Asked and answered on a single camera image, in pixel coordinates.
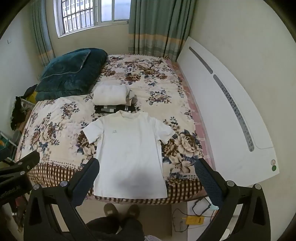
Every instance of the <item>wall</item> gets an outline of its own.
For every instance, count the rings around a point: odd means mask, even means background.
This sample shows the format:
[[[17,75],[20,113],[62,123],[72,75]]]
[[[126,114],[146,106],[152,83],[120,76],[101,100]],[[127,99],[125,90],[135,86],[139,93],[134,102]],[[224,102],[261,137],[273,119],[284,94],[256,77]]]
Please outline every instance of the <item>wall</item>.
[[[0,130],[8,136],[13,134],[10,118],[15,97],[38,83],[42,68],[30,32],[29,6],[26,6],[0,39]]]
[[[260,184],[277,240],[296,212],[296,43],[263,0],[199,0],[190,37],[232,72],[267,126],[280,174]]]
[[[108,54],[128,53],[128,24],[90,28],[58,38],[53,0],[46,0],[46,18],[56,56],[88,47],[101,48]]]

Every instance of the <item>window sill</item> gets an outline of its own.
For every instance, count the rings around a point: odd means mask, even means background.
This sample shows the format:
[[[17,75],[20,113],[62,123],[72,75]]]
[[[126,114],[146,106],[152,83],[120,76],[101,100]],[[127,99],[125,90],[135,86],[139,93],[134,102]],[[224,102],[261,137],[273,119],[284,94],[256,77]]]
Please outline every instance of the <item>window sill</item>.
[[[91,26],[91,27],[87,27],[87,28],[77,29],[77,30],[72,31],[72,32],[67,33],[67,34],[63,34],[63,35],[59,36],[58,39],[62,38],[64,36],[68,36],[70,34],[74,34],[74,33],[81,32],[83,30],[87,30],[87,29],[91,29],[91,28],[99,28],[99,27],[106,27],[106,26],[113,26],[113,25],[126,25],[126,24],[128,24],[128,23],[126,21],[124,21],[124,22],[112,23],[112,24],[107,23],[107,24],[103,24],[103,25],[95,25],[95,26]]]

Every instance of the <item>striped curtain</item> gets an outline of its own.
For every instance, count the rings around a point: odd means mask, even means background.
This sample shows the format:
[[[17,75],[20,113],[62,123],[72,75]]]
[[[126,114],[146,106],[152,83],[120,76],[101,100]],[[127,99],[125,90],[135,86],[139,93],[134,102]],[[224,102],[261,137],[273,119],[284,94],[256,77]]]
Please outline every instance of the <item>striped curtain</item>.
[[[130,54],[169,57],[175,62],[185,43],[196,0],[131,0]]]
[[[44,66],[55,58],[50,42],[46,21],[46,0],[32,0],[30,13],[32,17],[32,31],[36,41],[38,57]]]

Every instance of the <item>white t-shirt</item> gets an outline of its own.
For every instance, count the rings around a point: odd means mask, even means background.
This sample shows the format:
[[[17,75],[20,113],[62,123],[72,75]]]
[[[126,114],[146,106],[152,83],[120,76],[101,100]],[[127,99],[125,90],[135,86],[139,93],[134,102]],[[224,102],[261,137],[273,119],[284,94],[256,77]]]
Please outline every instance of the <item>white t-shirt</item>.
[[[161,140],[174,130],[145,112],[118,111],[102,116],[83,129],[89,143],[98,140],[100,171],[96,196],[128,199],[166,198],[162,174]]]

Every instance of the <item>floral bedspread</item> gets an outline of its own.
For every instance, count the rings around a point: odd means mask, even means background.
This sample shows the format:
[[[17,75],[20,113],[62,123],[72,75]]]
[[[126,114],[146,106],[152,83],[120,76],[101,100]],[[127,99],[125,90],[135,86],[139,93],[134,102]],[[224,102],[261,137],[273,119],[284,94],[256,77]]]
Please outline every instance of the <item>floral bedspread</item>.
[[[129,85],[135,93],[136,111],[144,111],[171,126],[176,134],[162,144],[163,176],[168,198],[128,200],[89,197],[110,202],[165,204],[190,199],[202,189],[193,164],[203,157],[194,120],[180,79],[164,58],[141,55],[109,55],[102,73],[88,95],[38,102],[26,124],[16,160],[31,151],[40,153],[40,163],[29,172],[35,183],[55,186],[69,180],[96,153],[82,129],[106,114],[96,114],[93,90],[99,81]]]

